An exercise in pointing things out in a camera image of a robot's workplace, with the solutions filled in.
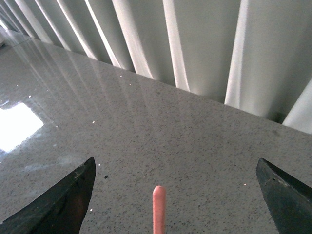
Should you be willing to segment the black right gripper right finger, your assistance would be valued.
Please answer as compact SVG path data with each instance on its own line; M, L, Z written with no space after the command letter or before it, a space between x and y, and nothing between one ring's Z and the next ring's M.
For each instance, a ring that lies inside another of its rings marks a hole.
M281 234L312 232L312 188L264 158L256 176L270 215Z

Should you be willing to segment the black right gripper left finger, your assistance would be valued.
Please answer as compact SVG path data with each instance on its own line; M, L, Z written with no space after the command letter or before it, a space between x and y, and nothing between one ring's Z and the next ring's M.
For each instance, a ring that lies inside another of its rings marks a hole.
M96 177L93 157L0 224L2 234L78 234Z

